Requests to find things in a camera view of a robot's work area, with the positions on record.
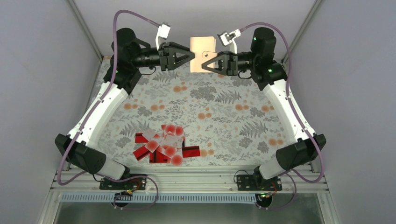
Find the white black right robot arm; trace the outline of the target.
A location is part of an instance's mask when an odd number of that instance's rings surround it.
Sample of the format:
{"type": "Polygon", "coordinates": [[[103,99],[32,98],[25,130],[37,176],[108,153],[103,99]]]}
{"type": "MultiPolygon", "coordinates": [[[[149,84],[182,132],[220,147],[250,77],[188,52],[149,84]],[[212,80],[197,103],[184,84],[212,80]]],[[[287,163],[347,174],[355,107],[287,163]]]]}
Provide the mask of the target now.
{"type": "Polygon", "coordinates": [[[213,59],[202,63],[201,67],[224,76],[236,76],[240,72],[250,71],[251,79],[277,110],[286,134],[286,146],[278,149],[273,159],[254,169],[252,174],[254,186],[264,190],[271,184],[273,178],[319,159],[320,173],[316,179],[309,180],[300,173],[297,174],[305,182],[317,183],[324,176],[325,167],[321,150],[326,144],[326,138],[323,134],[315,132],[299,108],[290,88],[291,72],[285,71],[284,67],[274,60],[275,33],[280,35],[287,53],[290,53],[285,36],[271,24],[259,22],[256,25],[249,52],[239,53],[235,42],[248,27],[223,32],[218,35],[219,40],[230,50],[219,52],[213,59]]]}

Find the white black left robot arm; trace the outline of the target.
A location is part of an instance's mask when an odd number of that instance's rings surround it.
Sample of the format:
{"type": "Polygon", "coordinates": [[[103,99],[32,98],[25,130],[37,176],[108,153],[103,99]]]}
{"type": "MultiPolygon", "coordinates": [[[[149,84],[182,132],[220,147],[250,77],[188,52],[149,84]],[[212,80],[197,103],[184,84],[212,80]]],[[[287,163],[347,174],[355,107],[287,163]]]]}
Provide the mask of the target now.
{"type": "Polygon", "coordinates": [[[61,173],[64,163],[69,162],[84,172],[107,177],[118,189],[124,189],[130,183],[128,168],[95,149],[102,131],[142,77],[140,68],[175,70],[194,59],[195,54],[175,42],[151,47],[137,38],[130,28],[117,30],[113,37],[112,64],[95,100],[74,128],[66,135],[56,137],[55,145],[62,155],[58,173],[61,173]]]}

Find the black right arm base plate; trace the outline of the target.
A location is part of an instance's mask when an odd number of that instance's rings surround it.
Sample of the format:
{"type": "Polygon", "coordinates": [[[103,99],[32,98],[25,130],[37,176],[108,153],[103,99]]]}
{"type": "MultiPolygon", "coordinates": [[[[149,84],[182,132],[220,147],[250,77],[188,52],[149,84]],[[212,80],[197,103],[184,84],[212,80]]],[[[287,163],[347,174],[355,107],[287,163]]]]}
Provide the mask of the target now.
{"type": "Polygon", "coordinates": [[[283,189],[279,176],[271,179],[262,179],[256,175],[236,175],[236,183],[239,191],[281,191],[283,189]]]}

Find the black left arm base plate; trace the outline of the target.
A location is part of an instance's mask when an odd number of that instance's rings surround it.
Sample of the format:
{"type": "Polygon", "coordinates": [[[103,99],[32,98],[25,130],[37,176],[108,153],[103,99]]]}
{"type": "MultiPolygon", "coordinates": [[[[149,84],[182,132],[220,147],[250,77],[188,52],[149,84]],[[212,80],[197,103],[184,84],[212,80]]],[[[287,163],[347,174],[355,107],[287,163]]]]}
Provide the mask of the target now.
{"type": "Polygon", "coordinates": [[[125,182],[114,182],[110,181],[106,178],[103,178],[100,182],[99,189],[100,190],[145,190],[147,175],[146,174],[129,174],[127,177],[122,177],[121,179],[127,179],[129,177],[133,177],[132,180],[128,180],[125,182]]]}

